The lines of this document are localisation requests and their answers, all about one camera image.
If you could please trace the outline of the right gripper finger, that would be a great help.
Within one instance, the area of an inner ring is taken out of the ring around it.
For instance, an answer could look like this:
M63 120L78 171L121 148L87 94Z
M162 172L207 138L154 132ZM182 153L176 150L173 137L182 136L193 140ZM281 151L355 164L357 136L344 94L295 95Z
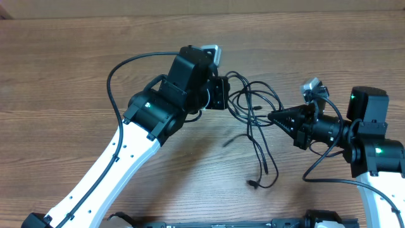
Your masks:
M292 139L297 138L297 131L301 121L292 117L268 118L276 126L280 127Z
M298 117L303 110L305 109L305 106L295 106L292 108L287 108L284 110L278 110L278 111L273 111L268 114L268 120L274 122L274 121L288 121L295 119Z

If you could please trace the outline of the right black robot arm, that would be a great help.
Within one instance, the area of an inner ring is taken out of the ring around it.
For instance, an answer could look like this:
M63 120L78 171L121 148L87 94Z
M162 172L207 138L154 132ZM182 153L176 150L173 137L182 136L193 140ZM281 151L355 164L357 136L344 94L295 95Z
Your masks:
M314 143L340 148L351 166L350 180L359 188L368 227L404 227L404 145L386 138L387 92L375 87L353 87L347 117L324 113L329 100L326 86L303 91L305 104L273 111L268 119L286 132L294 146L306 150Z

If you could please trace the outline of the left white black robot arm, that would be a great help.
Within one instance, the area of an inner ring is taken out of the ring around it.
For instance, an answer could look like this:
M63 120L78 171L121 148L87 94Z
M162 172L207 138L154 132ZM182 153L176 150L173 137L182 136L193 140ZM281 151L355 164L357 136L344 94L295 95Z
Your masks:
M227 109L229 83L218 75L219 46L184 46L172 55L169 72L134 94L124 113L107 88L118 121L112 140L62 201L46 214L30 213L22 227L99 227L132 176L182 128L188 115Z

